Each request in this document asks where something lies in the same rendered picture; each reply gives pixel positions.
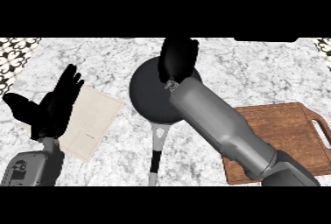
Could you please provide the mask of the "dark grey frying pan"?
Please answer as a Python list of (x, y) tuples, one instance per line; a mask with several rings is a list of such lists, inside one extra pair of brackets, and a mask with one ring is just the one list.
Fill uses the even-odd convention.
[(129, 83), (129, 98), (134, 108), (150, 121), (153, 131), (153, 156), (150, 166), (150, 186), (159, 184), (162, 151), (171, 127), (182, 120), (179, 111), (171, 104), (172, 91), (160, 80), (160, 58), (148, 59), (138, 67)]

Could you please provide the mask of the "beige cloth placemat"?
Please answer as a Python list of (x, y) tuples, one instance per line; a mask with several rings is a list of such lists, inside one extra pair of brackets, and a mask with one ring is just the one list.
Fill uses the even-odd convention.
[(85, 86), (80, 90), (67, 132), (60, 138), (61, 150), (89, 162), (110, 126), (120, 112), (123, 102)]

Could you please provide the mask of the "brown wooden cutting board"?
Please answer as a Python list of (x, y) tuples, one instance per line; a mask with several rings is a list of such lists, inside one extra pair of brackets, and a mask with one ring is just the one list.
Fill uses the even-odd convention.
[[(323, 144), (314, 124), (326, 124), (321, 115), (304, 103), (292, 102), (236, 108), (253, 128), (255, 134), (284, 151), (312, 175), (331, 174), (331, 151)], [(244, 168), (222, 157), (228, 183), (233, 185), (264, 182), (250, 180)]]

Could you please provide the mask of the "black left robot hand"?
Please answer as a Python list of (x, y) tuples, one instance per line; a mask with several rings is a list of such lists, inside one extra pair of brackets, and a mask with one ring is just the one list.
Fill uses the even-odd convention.
[(58, 139), (67, 132), (69, 121), (85, 81), (77, 67), (70, 64), (60, 77), (55, 89), (36, 104), (21, 94), (4, 95), (14, 117), (32, 127), (32, 139), (45, 137)]

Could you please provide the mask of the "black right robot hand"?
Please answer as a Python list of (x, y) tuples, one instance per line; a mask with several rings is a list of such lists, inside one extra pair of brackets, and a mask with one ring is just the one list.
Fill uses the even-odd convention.
[(193, 75), (200, 42), (191, 38), (166, 38), (160, 51), (160, 81), (182, 81)]

